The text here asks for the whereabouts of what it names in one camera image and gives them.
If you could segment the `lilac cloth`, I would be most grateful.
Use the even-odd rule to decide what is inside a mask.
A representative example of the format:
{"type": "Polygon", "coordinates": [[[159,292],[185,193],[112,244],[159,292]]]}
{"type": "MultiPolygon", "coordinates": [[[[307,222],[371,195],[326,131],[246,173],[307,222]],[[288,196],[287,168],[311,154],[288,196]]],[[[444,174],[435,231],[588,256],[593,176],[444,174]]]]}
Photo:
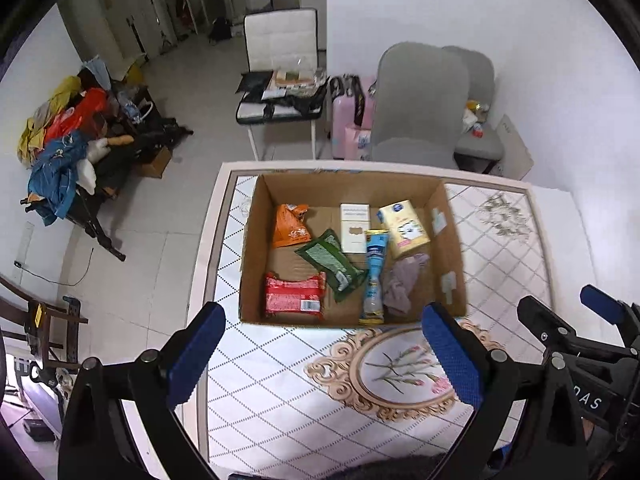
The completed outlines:
{"type": "Polygon", "coordinates": [[[406,316],[411,309],[410,295],[430,261],[427,254],[415,254],[397,260],[383,276],[383,304],[392,315],[406,316]]]}

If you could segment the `red snack packet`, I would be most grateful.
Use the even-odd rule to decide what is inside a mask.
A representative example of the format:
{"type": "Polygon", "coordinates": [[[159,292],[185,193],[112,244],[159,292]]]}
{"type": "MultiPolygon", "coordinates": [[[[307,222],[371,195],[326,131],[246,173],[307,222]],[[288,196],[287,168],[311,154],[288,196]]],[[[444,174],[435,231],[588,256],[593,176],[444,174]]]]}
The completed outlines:
{"type": "Polygon", "coordinates": [[[265,276],[266,315],[309,314],[322,317],[326,274],[319,272],[303,281],[285,281],[273,273],[265,276]]]}

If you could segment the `yellow Vinda tissue pack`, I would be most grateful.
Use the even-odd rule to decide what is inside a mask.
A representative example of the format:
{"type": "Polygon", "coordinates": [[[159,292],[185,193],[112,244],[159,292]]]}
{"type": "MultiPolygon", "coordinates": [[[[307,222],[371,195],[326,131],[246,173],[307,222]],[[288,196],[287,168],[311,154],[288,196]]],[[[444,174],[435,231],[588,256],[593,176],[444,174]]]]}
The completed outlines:
{"type": "Polygon", "coordinates": [[[409,252],[431,243],[410,200],[380,208],[378,221],[390,234],[390,251],[395,258],[408,255],[409,252]]]}

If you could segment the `blue Nestle milk powder pouch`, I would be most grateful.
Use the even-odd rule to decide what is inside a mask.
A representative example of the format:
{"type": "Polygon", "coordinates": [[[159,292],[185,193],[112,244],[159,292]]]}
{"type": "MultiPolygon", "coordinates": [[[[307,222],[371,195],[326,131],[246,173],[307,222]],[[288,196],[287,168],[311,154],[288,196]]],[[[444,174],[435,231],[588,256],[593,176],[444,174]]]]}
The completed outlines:
{"type": "Polygon", "coordinates": [[[381,275],[385,266],[388,231],[386,229],[367,230],[367,285],[364,291],[361,324],[376,325],[384,323],[381,275]]]}

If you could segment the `orange snack packet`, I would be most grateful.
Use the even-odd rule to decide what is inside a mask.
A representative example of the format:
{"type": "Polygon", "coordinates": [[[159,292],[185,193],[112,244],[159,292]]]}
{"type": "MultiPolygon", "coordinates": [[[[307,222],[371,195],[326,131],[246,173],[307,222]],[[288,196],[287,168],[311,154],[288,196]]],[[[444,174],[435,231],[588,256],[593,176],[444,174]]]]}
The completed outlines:
{"type": "Polygon", "coordinates": [[[272,234],[272,247],[288,247],[311,241],[304,219],[307,205],[281,204],[277,206],[276,222],[272,234]]]}

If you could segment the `green snack packet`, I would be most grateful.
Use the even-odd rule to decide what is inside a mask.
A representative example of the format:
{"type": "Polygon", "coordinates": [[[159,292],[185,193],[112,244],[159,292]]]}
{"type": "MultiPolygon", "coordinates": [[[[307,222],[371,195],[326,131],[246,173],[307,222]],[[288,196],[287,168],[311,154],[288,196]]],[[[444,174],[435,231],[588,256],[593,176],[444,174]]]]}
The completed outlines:
{"type": "Polygon", "coordinates": [[[344,301],[367,279],[367,272],[355,266],[344,254],[332,229],[326,229],[319,237],[296,249],[295,253],[326,274],[326,282],[336,302],[344,301]]]}

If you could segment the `white paper packet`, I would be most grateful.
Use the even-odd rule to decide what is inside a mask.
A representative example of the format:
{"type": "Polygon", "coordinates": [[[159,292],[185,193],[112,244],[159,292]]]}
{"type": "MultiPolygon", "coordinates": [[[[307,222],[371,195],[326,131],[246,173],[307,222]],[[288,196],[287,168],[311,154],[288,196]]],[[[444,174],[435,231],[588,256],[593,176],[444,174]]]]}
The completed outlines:
{"type": "Polygon", "coordinates": [[[366,232],[370,229],[367,204],[341,204],[341,246],[346,254],[367,251],[366,232]]]}

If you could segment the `open cardboard box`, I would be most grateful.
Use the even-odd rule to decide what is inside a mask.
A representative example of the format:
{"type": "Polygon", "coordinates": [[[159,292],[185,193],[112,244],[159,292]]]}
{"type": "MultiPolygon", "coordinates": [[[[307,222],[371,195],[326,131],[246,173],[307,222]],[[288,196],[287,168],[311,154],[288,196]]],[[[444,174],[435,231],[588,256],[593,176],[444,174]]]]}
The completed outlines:
{"type": "Polygon", "coordinates": [[[391,172],[274,172],[245,225],[240,319],[332,328],[466,313],[460,240],[442,180],[391,172]]]}

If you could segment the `dark wooden chair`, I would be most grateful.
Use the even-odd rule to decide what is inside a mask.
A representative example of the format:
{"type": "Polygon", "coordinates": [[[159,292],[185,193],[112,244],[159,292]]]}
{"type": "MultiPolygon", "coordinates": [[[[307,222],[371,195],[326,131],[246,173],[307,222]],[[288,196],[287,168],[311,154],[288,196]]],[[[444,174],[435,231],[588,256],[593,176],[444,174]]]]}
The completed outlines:
{"type": "Polygon", "coordinates": [[[81,314],[80,301],[75,297],[64,296],[66,306],[54,306],[29,295],[4,276],[1,278],[1,289],[10,292],[26,304],[25,307],[20,307],[15,302],[1,298],[2,320],[22,328],[21,333],[3,332],[3,335],[26,342],[30,354],[42,370],[62,368],[76,374],[80,369],[79,327],[89,323],[88,318],[81,314]],[[50,341],[54,320],[65,325],[65,341],[62,344],[50,341]]]}

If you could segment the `grey chair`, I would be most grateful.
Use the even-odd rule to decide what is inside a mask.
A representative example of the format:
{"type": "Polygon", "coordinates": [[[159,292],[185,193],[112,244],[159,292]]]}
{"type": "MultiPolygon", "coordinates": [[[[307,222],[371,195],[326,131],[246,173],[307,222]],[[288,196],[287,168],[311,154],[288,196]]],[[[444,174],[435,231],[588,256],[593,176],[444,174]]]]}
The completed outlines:
{"type": "Polygon", "coordinates": [[[477,117],[473,128],[460,136],[454,160],[460,169],[490,174],[503,155],[502,144],[488,122],[496,90],[494,64],[488,56],[475,50],[456,46],[446,46],[444,50],[457,55],[469,73],[470,88],[465,108],[477,117]]]}
{"type": "Polygon", "coordinates": [[[420,42],[389,47],[378,63],[371,158],[456,168],[469,88],[457,55],[420,42]]]}

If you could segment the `small cardboard box on floor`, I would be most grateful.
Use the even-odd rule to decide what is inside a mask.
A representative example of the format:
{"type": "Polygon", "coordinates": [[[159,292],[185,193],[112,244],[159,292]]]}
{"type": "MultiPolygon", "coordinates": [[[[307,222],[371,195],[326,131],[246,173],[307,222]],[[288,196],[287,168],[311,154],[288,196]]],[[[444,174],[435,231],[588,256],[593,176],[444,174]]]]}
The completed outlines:
{"type": "Polygon", "coordinates": [[[141,177],[160,179],[171,159],[171,150],[163,146],[150,162],[137,166],[137,173],[141,177]]]}

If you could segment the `white tissue bag on chair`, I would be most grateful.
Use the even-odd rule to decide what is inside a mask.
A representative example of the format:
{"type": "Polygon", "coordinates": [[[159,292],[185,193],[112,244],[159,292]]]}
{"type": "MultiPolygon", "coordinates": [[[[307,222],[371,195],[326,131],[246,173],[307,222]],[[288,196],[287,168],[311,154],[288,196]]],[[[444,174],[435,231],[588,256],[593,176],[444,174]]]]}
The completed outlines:
{"type": "Polygon", "coordinates": [[[468,108],[465,108],[464,112],[463,112],[463,117],[462,117],[462,130],[461,130],[461,133],[462,134],[467,133],[470,129],[473,128],[473,126],[476,123],[477,123],[476,115],[472,112],[472,110],[469,110],[468,108]]]}

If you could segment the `grey chair near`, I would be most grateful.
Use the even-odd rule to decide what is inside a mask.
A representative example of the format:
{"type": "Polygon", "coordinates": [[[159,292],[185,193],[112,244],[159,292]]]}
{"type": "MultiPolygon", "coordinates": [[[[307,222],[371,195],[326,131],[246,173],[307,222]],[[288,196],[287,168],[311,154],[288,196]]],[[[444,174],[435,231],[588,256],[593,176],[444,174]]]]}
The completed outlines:
{"type": "Polygon", "coordinates": [[[389,47],[378,63],[371,158],[456,168],[469,88],[457,55],[420,42],[389,47]]]}

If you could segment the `pink suitcase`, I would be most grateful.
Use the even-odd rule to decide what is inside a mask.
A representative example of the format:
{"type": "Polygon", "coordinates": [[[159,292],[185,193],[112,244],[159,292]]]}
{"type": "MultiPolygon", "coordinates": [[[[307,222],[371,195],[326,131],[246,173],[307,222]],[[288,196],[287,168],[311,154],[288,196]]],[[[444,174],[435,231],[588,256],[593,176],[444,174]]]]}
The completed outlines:
{"type": "Polygon", "coordinates": [[[374,111],[375,76],[345,74],[329,81],[331,96],[331,152],[334,159],[346,159],[346,129],[370,129],[374,111]]]}

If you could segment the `black bag on white chair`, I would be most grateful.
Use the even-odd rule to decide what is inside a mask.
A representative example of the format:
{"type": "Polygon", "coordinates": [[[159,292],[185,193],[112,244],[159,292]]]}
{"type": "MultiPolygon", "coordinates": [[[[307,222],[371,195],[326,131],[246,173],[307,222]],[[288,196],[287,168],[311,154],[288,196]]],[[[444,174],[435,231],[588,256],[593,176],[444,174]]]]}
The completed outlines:
{"type": "Polygon", "coordinates": [[[323,112],[328,77],[316,70],[261,70],[242,75],[235,119],[242,125],[315,120],[323,112]]]}

